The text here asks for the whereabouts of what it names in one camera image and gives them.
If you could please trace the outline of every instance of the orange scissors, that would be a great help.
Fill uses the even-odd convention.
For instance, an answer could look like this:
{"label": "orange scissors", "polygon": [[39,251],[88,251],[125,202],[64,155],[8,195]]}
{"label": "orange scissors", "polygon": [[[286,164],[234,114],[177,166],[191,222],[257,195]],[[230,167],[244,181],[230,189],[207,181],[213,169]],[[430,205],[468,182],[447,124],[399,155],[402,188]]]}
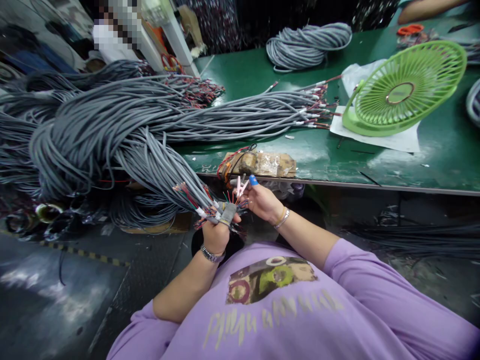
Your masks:
{"label": "orange scissors", "polygon": [[411,24],[408,26],[402,26],[396,32],[397,35],[406,36],[406,35],[414,35],[421,33],[425,27],[422,24]]}

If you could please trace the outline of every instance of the purple t-shirt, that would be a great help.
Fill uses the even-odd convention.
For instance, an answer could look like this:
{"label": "purple t-shirt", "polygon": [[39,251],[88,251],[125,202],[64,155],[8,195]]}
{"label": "purple t-shirt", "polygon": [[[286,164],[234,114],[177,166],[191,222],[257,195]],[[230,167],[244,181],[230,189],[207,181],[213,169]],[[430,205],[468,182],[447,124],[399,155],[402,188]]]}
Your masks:
{"label": "purple t-shirt", "polygon": [[371,252],[339,240],[323,271],[255,243],[218,269],[180,324],[152,302],[107,359],[469,359],[480,330]]}

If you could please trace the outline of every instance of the white paper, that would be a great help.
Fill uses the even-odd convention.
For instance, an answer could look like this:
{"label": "white paper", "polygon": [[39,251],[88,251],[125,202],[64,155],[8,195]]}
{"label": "white paper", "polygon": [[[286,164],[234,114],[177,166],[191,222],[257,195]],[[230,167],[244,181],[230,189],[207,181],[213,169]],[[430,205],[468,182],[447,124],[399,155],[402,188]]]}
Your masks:
{"label": "white paper", "polygon": [[[343,114],[345,111],[345,106],[337,106],[336,113]],[[395,135],[390,136],[365,136],[357,134],[353,131],[348,130],[342,124],[341,116],[334,116],[331,121],[330,131],[334,134],[355,139],[361,143],[377,145],[388,149],[398,150],[406,153],[417,153],[420,151],[419,137],[417,135],[417,128],[419,127],[420,122],[417,122],[412,127],[408,128],[405,131],[399,132]]]}
{"label": "white paper", "polygon": [[363,66],[352,64],[343,70],[341,73],[341,81],[348,97],[352,96],[355,87],[360,81],[367,80],[369,76],[386,61],[387,59],[380,59]]}

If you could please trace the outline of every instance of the fan grille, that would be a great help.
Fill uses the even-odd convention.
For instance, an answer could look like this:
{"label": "fan grille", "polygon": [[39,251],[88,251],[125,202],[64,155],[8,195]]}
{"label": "fan grille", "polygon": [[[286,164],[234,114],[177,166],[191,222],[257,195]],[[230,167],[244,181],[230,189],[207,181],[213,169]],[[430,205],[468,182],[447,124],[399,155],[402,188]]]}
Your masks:
{"label": "fan grille", "polygon": [[464,57],[459,45],[447,41],[426,42],[391,57],[358,93],[358,120],[379,127],[415,122],[451,95],[465,71]]}

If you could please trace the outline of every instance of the silver bracelet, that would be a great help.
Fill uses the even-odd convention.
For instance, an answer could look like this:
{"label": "silver bracelet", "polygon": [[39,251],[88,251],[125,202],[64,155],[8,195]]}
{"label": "silver bracelet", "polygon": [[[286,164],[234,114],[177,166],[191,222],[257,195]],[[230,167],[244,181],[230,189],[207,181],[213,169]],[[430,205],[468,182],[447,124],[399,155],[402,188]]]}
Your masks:
{"label": "silver bracelet", "polygon": [[225,253],[226,253],[226,251],[224,251],[223,254],[220,256],[213,255],[205,248],[205,245],[201,246],[200,251],[203,254],[203,256],[205,256],[212,263],[220,263],[225,258]]}
{"label": "silver bracelet", "polygon": [[284,216],[283,219],[280,221],[280,223],[278,223],[278,225],[274,226],[273,228],[274,228],[274,229],[278,229],[279,227],[281,227],[282,224],[285,222],[285,220],[287,220],[287,218],[289,217],[289,215],[290,215],[290,209],[289,209],[289,208],[286,208],[285,216]]}

